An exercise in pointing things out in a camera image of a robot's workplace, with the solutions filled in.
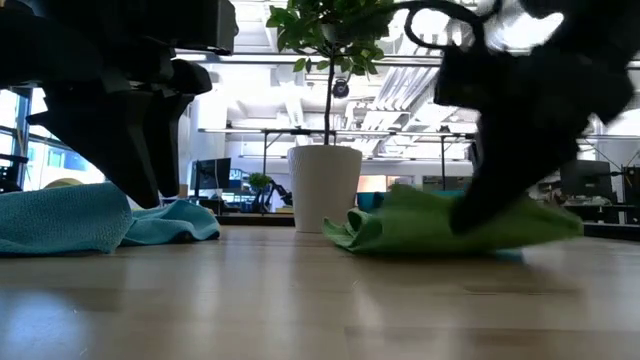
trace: desk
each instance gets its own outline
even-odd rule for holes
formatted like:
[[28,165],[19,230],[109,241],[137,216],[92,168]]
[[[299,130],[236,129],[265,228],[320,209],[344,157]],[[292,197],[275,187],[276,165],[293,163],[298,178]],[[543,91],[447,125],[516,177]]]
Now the desk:
[[630,218],[638,218],[638,207],[634,205],[563,205],[563,207],[587,222],[603,221],[606,224],[619,224],[621,212]]
[[293,229],[0,262],[1,359],[602,360],[640,353],[640,247],[370,259]]

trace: microfiber cloth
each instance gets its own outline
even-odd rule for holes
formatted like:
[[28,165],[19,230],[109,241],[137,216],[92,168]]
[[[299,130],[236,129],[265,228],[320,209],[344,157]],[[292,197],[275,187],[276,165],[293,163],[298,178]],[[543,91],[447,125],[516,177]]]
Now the microfiber cloth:
[[111,183],[0,195],[0,254],[113,252],[118,246],[158,245],[219,236],[215,217],[186,201],[132,212]]
[[582,235],[582,221],[559,208],[523,197],[478,230],[455,236],[449,210],[455,201],[406,185],[394,185],[374,213],[350,210],[342,226],[324,222],[324,234],[354,254],[478,255]]

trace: yellow object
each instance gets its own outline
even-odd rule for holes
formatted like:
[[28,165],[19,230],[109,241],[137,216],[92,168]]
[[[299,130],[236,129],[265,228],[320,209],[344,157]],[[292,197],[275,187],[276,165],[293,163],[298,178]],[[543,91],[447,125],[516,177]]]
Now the yellow object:
[[82,181],[76,180],[76,179],[73,179],[73,178],[65,178],[65,179],[58,179],[56,181],[52,181],[51,183],[49,183],[49,185],[45,186],[44,188],[45,189],[53,189],[53,188],[57,188],[57,187],[74,186],[74,185],[83,185],[83,183],[82,183]]

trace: white flower pot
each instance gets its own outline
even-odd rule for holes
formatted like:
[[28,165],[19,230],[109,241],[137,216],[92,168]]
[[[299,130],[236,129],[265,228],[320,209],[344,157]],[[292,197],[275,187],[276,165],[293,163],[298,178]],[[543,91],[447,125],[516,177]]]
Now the white flower pot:
[[362,153],[344,146],[310,145],[288,154],[296,230],[321,233],[323,219],[347,220],[354,206]]

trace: computer monitor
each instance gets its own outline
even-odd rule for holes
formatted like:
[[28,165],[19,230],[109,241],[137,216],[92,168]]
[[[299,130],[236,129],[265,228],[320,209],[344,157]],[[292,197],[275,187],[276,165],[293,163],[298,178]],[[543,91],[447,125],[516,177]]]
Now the computer monitor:
[[191,188],[199,190],[227,189],[231,174],[231,159],[194,161],[191,168]]
[[613,199],[611,166],[606,161],[573,161],[560,169],[560,189],[564,195]]

